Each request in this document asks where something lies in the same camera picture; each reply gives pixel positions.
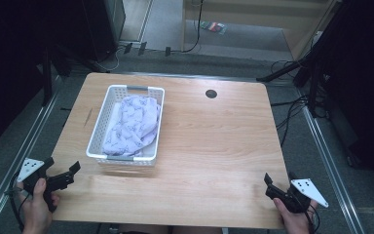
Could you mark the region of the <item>black tripod stand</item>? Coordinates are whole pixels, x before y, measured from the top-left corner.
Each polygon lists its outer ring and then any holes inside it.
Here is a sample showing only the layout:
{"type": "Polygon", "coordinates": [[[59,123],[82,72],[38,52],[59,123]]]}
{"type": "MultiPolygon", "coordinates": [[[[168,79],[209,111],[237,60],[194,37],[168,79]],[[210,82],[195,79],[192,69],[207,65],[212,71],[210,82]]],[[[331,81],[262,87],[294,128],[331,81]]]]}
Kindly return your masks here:
{"type": "Polygon", "coordinates": [[[331,52],[336,48],[336,41],[340,37],[342,29],[346,24],[353,1],[354,0],[342,0],[334,17],[330,20],[330,23],[308,53],[270,75],[257,78],[257,81],[268,83],[298,68],[298,72],[293,79],[293,85],[302,88],[307,82],[310,82],[307,104],[310,113],[315,115],[318,82],[323,75],[325,62],[330,58],[331,52]]]}

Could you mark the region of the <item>dark curtain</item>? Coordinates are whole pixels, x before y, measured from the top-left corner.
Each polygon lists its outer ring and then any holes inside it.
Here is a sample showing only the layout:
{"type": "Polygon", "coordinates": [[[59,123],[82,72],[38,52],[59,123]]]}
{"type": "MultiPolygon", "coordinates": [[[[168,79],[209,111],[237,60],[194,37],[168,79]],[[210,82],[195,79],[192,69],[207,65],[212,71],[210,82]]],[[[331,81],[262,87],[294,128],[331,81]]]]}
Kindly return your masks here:
{"type": "Polygon", "coordinates": [[[70,73],[50,28],[56,10],[56,0],[0,0],[0,136],[49,86],[39,64],[49,59],[58,73],[70,73]]]}
{"type": "Polygon", "coordinates": [[[374,0],[342,0],[322,39],[337,133],[352,163],[374,171],[374,0]]]}

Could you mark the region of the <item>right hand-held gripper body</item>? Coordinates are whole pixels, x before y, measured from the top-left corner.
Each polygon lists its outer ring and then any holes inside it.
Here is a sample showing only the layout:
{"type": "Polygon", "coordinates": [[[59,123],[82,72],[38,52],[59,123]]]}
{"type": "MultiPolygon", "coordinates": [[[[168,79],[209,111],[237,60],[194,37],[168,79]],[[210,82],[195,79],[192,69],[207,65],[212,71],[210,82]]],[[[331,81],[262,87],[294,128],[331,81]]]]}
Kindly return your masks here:
{"type": "Polygon", "coordinates": [[[309,178],[291,180],[290,187],[286,192],[273,184],[267,185],[265,194],[270,199],[281,199],[287,209],[294,214],[306,212],[312,200],[315,200],[325,208],[329,206],[328,202],[309,178]]]}

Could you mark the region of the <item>person's right hand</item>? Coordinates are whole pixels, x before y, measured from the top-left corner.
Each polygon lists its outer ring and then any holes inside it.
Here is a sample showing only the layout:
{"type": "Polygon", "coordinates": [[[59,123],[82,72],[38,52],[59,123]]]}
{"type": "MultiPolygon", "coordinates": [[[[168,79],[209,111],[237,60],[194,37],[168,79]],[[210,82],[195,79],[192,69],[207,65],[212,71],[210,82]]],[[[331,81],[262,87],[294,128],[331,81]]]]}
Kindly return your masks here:
{"type": "Polygon", "coordinates": [[[302,214],[290,212],[279,198],[275,198],[273,202],[280,213],[280,218],[287,234],[314,233],[314,215],[318,205],[315,200],[311,201],[308,210],[302,214]]]}

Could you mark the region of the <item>aluminium floor rail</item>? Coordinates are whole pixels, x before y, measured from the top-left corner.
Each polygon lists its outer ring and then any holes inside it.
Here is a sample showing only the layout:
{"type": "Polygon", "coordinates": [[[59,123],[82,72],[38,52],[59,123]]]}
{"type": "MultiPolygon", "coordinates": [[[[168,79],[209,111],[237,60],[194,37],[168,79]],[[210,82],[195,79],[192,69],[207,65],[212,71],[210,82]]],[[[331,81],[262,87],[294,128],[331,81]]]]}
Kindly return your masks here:
{"type": "Polygon", "coordinates": [[[313,139],[317,145],[320,158],[335,192],[339,207],[345,221],[347,222],[351,234],[366,234],[347,186],[345,185],[332,158],[330,148],[328,147],[327,142],[322,134],[318,121],[312,116],[307,107],[304,108],[303,112],[313,139]]]}
{"type": "Polygon", "coordinates": [[[57,94],[42,105],[43,98],[38,94],[0,136],[0,214],[7,202],[4,192],[11,184],[11,177],[32,151],[56,100],[57,94]]]}

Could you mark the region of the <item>light purple patterned cloth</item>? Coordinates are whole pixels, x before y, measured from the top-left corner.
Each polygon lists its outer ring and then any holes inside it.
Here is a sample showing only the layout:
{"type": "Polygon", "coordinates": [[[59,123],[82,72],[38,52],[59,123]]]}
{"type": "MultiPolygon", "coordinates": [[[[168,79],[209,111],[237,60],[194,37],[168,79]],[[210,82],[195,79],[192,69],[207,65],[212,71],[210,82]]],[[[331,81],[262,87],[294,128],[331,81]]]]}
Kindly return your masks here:
{"type": "Polygon", "coordinates": [[[158,133],[161,106],[152,97],[125,97],[119,106],[118,120],[107,132],[102,145],[106,155],[130,157],[150,145],[158,133]]]}

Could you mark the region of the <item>person's leg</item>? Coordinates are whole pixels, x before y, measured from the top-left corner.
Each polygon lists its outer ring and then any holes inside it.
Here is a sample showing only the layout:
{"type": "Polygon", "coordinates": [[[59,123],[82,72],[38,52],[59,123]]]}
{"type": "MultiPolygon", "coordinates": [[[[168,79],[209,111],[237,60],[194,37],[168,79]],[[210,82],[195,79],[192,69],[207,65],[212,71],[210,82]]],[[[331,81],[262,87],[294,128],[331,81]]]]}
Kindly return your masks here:
{"type": "Polygon", "coordinates": [[[120,224],[119,233],[137,232],[146,234],[171,234],[170,228],[153,224],[120,224]]]}
{"type": "Polygon", "coordinates": [[[220,227],[175,226],[171,234],[223,234],[220,227]]]}

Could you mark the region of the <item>colourful packet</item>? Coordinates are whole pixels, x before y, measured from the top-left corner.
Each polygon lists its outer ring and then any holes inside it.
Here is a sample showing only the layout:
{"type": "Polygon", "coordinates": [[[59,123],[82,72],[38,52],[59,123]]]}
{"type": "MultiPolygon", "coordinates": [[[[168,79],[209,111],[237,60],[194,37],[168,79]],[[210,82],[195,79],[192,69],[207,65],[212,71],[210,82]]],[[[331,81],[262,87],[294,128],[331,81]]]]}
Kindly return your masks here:
{"type": "Polygon", "coordinates": [[[200,27],[204,30],[211,31],[223,35],[227,30],[227,26],[220,22],[201,21],[200,27]]]}

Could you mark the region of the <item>light wooden shelf unit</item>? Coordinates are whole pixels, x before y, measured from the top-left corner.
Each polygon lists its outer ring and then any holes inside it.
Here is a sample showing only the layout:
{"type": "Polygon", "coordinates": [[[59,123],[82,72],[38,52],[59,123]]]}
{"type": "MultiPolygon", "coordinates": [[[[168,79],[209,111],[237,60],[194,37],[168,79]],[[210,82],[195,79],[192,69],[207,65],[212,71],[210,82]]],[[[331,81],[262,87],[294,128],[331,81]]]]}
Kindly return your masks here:
{"type": "Polygon", "coordinates": [[[341,0],[183,0],[181,48],[187,20],[246,24],[281,28],[294,59],[310,49],[315,34],[324,30],[341,0]]]}

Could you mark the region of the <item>person's left hand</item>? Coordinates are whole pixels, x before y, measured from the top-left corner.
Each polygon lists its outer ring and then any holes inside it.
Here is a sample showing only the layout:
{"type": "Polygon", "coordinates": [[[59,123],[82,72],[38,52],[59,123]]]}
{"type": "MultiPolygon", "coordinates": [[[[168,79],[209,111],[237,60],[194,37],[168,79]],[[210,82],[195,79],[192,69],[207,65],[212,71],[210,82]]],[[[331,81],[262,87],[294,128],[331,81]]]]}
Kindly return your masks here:
{"type": "Polygon", "coordinates": [[[22,193],[19,194],[24,218],[22,234],[47,234],[50,230],[53,214],[49,211],[44,199],[46,187],[46,180],[39,178],[31,199],[27,199],[22,193]]]}

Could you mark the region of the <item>black cabinet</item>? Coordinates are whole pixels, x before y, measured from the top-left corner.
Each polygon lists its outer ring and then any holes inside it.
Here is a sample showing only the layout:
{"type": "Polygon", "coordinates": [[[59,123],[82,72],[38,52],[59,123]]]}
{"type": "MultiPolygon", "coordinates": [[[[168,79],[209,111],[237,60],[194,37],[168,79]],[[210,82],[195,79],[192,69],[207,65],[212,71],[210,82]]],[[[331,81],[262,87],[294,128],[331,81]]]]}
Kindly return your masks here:
{"type": "Polygon", "coordinates": [[[107,59],[118,49],[126,20],[123,0],[82,0],[93,58],[107,59]]]}

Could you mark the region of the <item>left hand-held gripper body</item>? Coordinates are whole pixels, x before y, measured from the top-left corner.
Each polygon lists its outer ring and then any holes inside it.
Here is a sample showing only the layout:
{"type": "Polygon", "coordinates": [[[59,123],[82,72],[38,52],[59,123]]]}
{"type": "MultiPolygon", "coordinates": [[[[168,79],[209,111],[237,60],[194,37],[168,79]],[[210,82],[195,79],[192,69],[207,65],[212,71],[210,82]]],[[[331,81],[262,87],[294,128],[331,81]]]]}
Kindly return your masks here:
{"type": "Polygon", "coordinates": [[[69,184],[73,183],[75,175],[71,175],[67,171],[59,175],[48,176],[47,170],[44,167],[44,161],[26,158],[22,163],[17,182],[22,182],[23,189],[32,194],[37,180],[44,178],[47,182],[44,199],[49,211],[53,213],[56,210],[56,206],[52,199],[52,193],[57,190],[63,190],[69,184]]]}

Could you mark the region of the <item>white plastic basket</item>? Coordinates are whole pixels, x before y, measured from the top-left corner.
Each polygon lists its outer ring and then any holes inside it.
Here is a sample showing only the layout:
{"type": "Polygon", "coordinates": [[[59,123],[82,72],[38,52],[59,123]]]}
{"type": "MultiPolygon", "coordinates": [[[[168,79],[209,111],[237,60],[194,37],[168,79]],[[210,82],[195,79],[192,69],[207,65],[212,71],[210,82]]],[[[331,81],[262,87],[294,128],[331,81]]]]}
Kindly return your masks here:
{"type": "Polygon", "coordinates": [[[87,146],[87,156],[96,159],[99,164],[154,167],[158,155],[165,94],[166,91],[159,87],[130,85],[109,86],[87,146]],[[106,155],[102,152],[102,145],[107,137],[107,132],[118,120],[118,111],[121,101],[129,96],[144,96],[157,100],[157,103],[161,106],[157,136],[150,145],[141,149],[137,155],[132,155],[130,157],[106,155]]]}

